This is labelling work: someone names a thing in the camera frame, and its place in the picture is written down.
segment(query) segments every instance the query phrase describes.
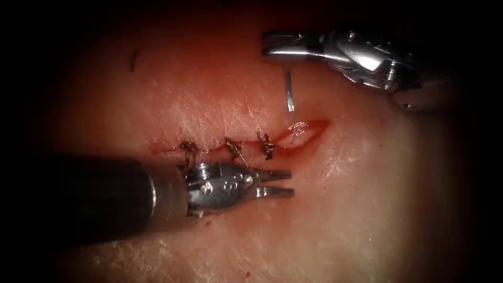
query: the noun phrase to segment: skin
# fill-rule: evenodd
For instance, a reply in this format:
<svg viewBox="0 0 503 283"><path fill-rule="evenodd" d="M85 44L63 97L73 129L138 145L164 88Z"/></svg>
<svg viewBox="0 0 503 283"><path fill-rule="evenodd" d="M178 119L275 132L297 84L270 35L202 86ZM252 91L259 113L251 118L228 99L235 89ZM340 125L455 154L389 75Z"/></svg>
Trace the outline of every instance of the skin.
<svg viewBox="0 0 503 283"><path fill-rule="evenodd" d="M32 138L69 153L184 163L183 140L200 149L224 137L276 140L296 122L306 131L293 155L254 167L284 168L294 199L248 202L194 227L65 253L54 265L76 282L431 282L451 281L463 263L457 238L460 170L449 120L405 113L388 97L316 62L292 65L296 110L287 113L284 68L260 57L260 34L323 26L304 9L173 9L119 20L84 41L67 65L59 99ZM130 59L136 49L134 72ZM229 160L230 154L198 161Z"/></svg>

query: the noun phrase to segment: metal screw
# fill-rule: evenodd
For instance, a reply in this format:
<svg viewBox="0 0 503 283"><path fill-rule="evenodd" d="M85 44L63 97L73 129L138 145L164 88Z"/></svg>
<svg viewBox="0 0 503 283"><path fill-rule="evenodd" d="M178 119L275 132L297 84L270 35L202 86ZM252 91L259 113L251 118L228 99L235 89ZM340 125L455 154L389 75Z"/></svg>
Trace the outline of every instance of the metal screw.
<svg viewBox="0 0 503 283"><path fill-rule="evenodd" d="M246 175L244 178L245 185L249 186L253 183L253 177L250 175Z"/></svg>
<svg viewBox="0 0 503 283"><path fill-rule="evenodd" d="M353 40L353 38L355 38L355 35L356 35L356 34L355 34L355 32L354 32L354 31L350 31L350 32L349 32L349 35L348 35L348 37L347 37L347 40L348 40L348 41Z"/></svg>
<svg viewBox="0 0 503 283"><path fill-rule="evenodd" d="M211 192L213 192L213 187L209 182L206 182L204 185L202 185L199 190L204 193L205 195L210 195Z"/></svg>

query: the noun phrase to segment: metal instrument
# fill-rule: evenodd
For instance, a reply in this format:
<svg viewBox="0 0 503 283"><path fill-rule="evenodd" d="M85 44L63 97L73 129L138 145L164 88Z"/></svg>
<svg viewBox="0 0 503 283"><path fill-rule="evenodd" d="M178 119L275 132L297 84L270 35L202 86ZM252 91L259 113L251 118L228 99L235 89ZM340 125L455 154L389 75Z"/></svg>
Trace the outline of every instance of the metal instrument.
<svg viewBox="0 0 503 283"><path fill-rule="evenodd" d="M247 200L264 197L291 198L294 190L262 186L290 179L288 170L249 169L233 162L201 163L184 176L189 190L189 216L203 217Z"/></svg>
<svg viewBox="0 0 503 283"><path fill-rule="evenodd" d="M323 61L352 82L385 93L421 86L412 50L380 32L344 26L325 34L273 30L262 40L268 59Z"/></svg>

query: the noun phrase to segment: blood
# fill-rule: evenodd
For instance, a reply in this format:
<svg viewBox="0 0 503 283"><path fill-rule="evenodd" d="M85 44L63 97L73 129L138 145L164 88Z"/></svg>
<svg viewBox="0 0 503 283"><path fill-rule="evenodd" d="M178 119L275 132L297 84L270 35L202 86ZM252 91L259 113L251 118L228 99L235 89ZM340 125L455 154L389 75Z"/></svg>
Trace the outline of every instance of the blood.
<svg viewBox="0 0 503 283"><path fill-rule="evenodd" d="M282 132L275 139L271 140L273 144L276 145L276 149L274 150L274 155L277 156L291 156L297 152L299 152L302 148L304 148L307 144L313 142L318 139L323 132L325 132L326 128L329 126L330 121L328 120L314 120L308 122L296 122L290 125L286 131ZM294 143L295 139L301 140L302 142L299 145ZM243 147L245 150L245 146L257 147L259 148L262 144L259 140L244 140L244 141L234 141L236 144ZM183 152L184 150L180 147L168 146L167 141L156 141L150 144L150 152L152 154L165 154L169 152ZM221 152L229 151L228 147L223 142L220 146L210 149L201 149L198 151L198 155L212 155L218 154Z"/></svg>

